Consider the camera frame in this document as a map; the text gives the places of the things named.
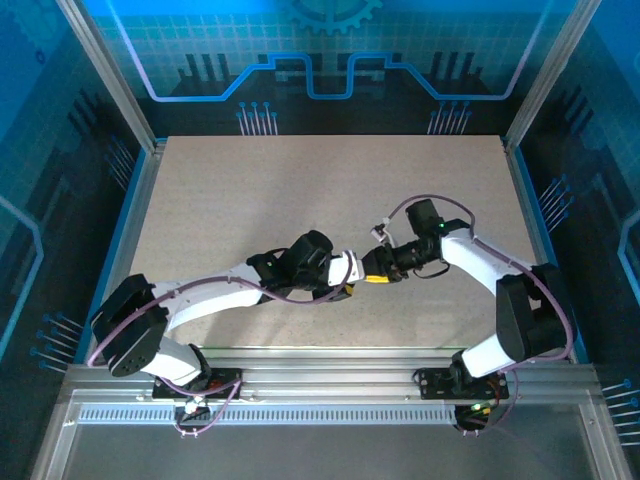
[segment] cable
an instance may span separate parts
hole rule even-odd
[[[89,365],[90,367],[93,367],[96,359],[104,351],[104,349],[107,347],[107,345],[109,345],[118,335],[120,335],[120,333],[122,333],[122,331],[125,328],[127,328],[129,325],[131,325],[131,323],[133,321],[135,321],[136,319],[140,318],[148,310],[150,310],[151,308],[159,305],[160,303],[164,302],[165,300],[168,300],[170,298],[175,298],[177,295],[180,295],[180,294],[182,294],[182,293],[184,293],[187,290],[190,290],[192,288],[199,287],[200,285],[207,285],[209,283],[216,283],[216,282],[237,283],[239,285],[244,285],[245,287],[249,287],[249,288],[252,288],[254,290],[258,290],[259,292],[262,292],[264,295],[266,295],[267,297],[273,298],[274,300],[280,300],[282,302],[291,303],[291,304],[294,304],[294,305],[319,305],[321,303],[328,302],[333,297],[338,295],[342,291],[342,289],[344,289],[344,287],[347,285],[347,283],[349,281],[349,278],[351,277],[351,271],[353,269],[353,259],[351,258],[351,255],[348,252],[345,252],[345,253],[347,255],[348,265],[347,265],[347,273],[345,274],[344,278],[342,279],[342,282],[340,283],[340,285],[338,285],[336,288],[334,288],[331,292],[329,292],[328,294],[326,294],[326,295],[324,295],[324,296],[322,296],[320,298],[316,298],[315,300],[291,300],[291,299],[289,299],[289,298],[287,298],[287,297],[285,297],[283,295],[279,295],[277,293],[270,292],[269,290],[261,287],[257,283],[253,283],[253,282],[251,282],[249,280],[245,280],[244,278],[240,278],[240,277],[227,277],[227,276],[205,277],[205,278],[201,278],[201,279],[198,279],[198,280],[194,280],[193,282],[186,283],[186,284],[176,288],[175,290],[170,290],[167,293],[165,293],[164,295],[160,295],[158,298],[150,301],[149,303],[147,303],[147,304],[143,305],[142,307],[140,307],[135,312],[131,313],[120,324],[118,324],[111,331],[111,333],[109,333],[109,335],[107,335],[104,338],[104,340],[102,340],[102,342],[100,342],[96,346],[96,349],[93,351],[93,353],[89,357],[89,360],[87,361],[87,365]],[[192,395],[194,393],[198,394],[198,392],[190,392],[189,394]]]
[[[507,257],[506,255],[504,255],[503,253],[499,252],[498,250],[494,249],[493,247],[487,245],[486,243],[484,243],[482,240],[480,240],[476,234],[475,234],[475,225],[476,225],[476,216],[475,214],[466,206],[464,206],[462,203],[458,202],[457,200],[454,200],[452,198],[449,197],[445,197],[443,195],[436,195],[436,194],[420,194],[420,195],[414,195],[412,197],[407,198],[406,200],[404,200],[403,202],[401,202],[389,215],[389,220],[391,220],[399,211],[402,207],[404,207],[405,205],[409,204],[409,203],[413,203],[416,200],[424,200],[424,199],[436,199],[436,200],[442,200],[444,202],[450,203],[452,205],[455,205],[456,207],[460,208],[462,211],[464,211],[467,215],[469,215],[469,236],[471,237],[471,241],[477,245],[479,248],[481,248],[482,250],[484,250],[485,252],[487,252],[489,255],[497,258],[498,260],[506,263],[507,265],[513,266],[516,270],[518,270],[519,272],[523,273],[524,275],[526,275],[529,279],[531,279],[531,281],[533,282],[533,284],[542,292],[542,294],[547,298],[547,300],[549,301],[549,303],[551,304],[551,306],[553,307],[553,310],[556,312],[556,315],[558,316],[558,318],[560,319],[560,322],[562,323],[562,326],[564,328],[566,337],[567,337],[567,343],[565,345],[564,350],[557,354],[557,355],[539,355],[537,357],[532,357],[529,358],[527,360],[524,360],[523,362],[520,363],[514,363],[513,365],[509,365],[508,367],[505,367],[503,369],[501,369],[501,372],[508,372],[508,371],[513,371],[513,369],[518,368],[519,366],[526,364],[526,363],[535,363],[535,362],[552,362],[552,361],[556,361],[556,360],[563,360],[566,357],[568,357],[571,354],[571,350],[573,349],[573,328],[571,328],[571,323],[569,322],[569,319],[567,318],[566,313],[564,312],[562,306],[560,305],[560,302],[558,302],[558,300],[556,299],[556,297],[549,291],[549,289],[546,287],[546,285],[544,283],[542,283],[542,281],[540,281],[540,279],[538,279],[538,277],[536,277],[533,273],[531,273],[525,266],[521,265],[520,263],[518,263],[516,260]]]
[[[197,437],[199,434],[204,433],[207,430],[209,430],[211,427],[213,427],[222,418],[222,415],[224,415],[224,412],[229,407],[229,404],[231,403],[231,400],[233,399],[234,395],[236,394],[236,392],[240,388],[240,385],[242,384],[242,381],[238,379],[238,380],[234,380],[232,383],[233,383],[233,389],[231,390],[231,393],[229,394],[229,396],[225,400],[224,404],[222,405],[222,408],[220,408],[220,410],[218,410],[218,413],[213,418],[213,420],[211,420],[209,423],[207,423],[204,427],[199,428],[197,430],[194,430],[192,432],[189,432],[189,431],[187,431],[187,430],[185,430],[183,428],[180,428],[180,424],[178,422],[176,422],[174,424],[174,428],[177,431],[179,431],[183,436],[184,435],[188,435],[188,436],[191,436],[191,437]]]
[[[448,262],[442,262],[443,264],[446,265],[446,267],[444,267],[442,270],[436,272],[436,273],[431,273],[429,275],[418,275],[417,273],[417,268],[413,269],[413,274],[418,277],[420,280],[431,280],[432,278],[438,278],[442,275],[444,275],[445,273],[447,273],[450,269],[451,269],[451,265]]]

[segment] beige work surface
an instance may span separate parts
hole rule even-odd
[[[131,271],[149,281],[209,275],[309,229],[336,252],[362,257],[377,246],[371,227],[418,193],[461,201],[476,213],[480,235],[533,260],[498,137],[171,137]],[[466,220],[455,207],[437,207],[446,219]],[[404,214],[391,230],[403,243],[414,238]],[[359,283],[337,303],[227,310],[171,336],[204,346],[468,346],[494,323],[492,295],[452,268],[434,280]]]

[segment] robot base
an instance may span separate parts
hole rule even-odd
[[[205,390],[215,387],[221,387],[229,382],[233,382],[234,380],[242,379],[242,369],[240,368],[212,368],[211,373],[208,375],[206,382],[199,382],[199,386],[201,386],[198,390]],[[229,397],[231,390],[233,387],[229,387],[221,392],[207,395],[208,399],[226,399]],[[188,397],[186,395],[182,395],[181,393],[176,392],[169,388],[164,382],[161,380],[156,380],[153,393],[151,397],[154,400],[184,400]],[[234,400],[240,398],[240,389],[238,389],[233,396]]]

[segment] gear logo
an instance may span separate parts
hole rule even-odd
[[[363,19],[371,20],[374,8],[381,7],[380,0],[281,0],[289,19],[297,21],[300,28],[311,28],[313,33],[322,31],[343,35],[350,28],[360,28]]]
[[[0,13],[13,16],[22,33],[36,47],[51,41],[58,32],[58,10],[54,0],[0,0]]]

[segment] black bracket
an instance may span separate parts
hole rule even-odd
[[[504,375],[492,374],[465,385],[456,393],[456,382],[448,368],[420,368],[413,374],[421,400],[493,400],[509,398]]]
[[[221,387],[227,383],[233,382],[234,380],[242,380],[242,369],[241,368],[212,368],[208,373],[208,376],[203,379],[203,382],[200,382],[201,388],[195,390],[193,395],[197,395],[199,391],[208,390],[215,387]],[[214,393],[212,395],[207,395],[207,398],[213,399],[226,399],[229,397],[233,386],[226,388],[225,390]],[[168,387],[162,380],[158,379],[155,382],[153,387],[153,393],[151,397],[154,400],[182,400],[187,399],[189,396],[183,395],[181,393],[176,392],[175,390]],[[235,395],[233,396],[234,400],[240,398],[240,389],[236,390]]]

